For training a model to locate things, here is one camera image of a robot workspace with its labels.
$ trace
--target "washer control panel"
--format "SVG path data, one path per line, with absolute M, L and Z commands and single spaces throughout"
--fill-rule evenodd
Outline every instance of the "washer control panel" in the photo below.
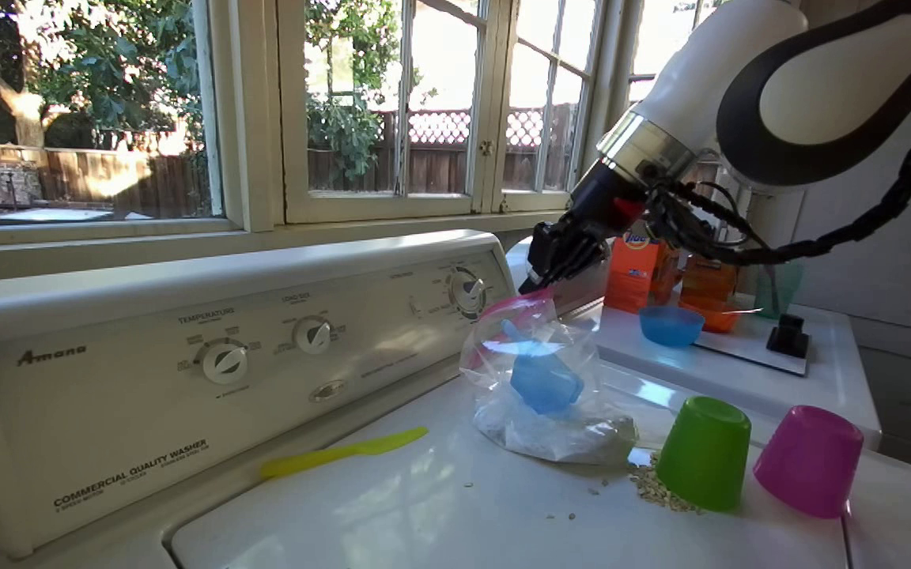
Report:
M 23 555 L 454 357 L 508 293 L 478 232 L 0 282 L 0 540 Z

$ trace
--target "plastic bag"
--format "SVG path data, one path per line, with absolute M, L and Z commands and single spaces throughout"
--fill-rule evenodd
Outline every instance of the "plastic bag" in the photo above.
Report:
M 479 389 L 473 426 L 517 456 L 624 463 L 635 426 L 599 394 L 592 334 L 564 325 L 551 293 L 488 310 L 462 349 L 462 377 Z

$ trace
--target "white washing machine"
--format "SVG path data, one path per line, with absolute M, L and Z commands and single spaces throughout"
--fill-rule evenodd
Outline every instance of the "white washing machine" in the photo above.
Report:
M 849 515 L 816 521 L 752 476 L 741 512 L 670 512 L 624 467 L 488 443 L 454 357 L 508 293 L 473 232 L 0 282 L 0 566 L 911 566 L 911 467 L 881 456 Z M 670 409 L 616 363 L 603 387 L 654 450 Z

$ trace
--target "pink plastic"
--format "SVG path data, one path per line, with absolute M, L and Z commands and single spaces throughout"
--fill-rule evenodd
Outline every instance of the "pink plastic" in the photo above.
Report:
M 782 417 L 752 475 L 790 509 L 839 517 L 844 515 L 860 451 L 862 434 L 849 420 L 801 403 Z

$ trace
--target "blue object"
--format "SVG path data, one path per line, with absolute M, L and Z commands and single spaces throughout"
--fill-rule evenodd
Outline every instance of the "blue object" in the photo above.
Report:
M 654 343 L 689 349 L 703 334 L 703 312 L 674 304 L 651 304 L 638 319 L 642 334 Z
M 559 413 L 576 403 L 581 380 L 555 355 L 517 355 L 511 389 L 536 413 Z

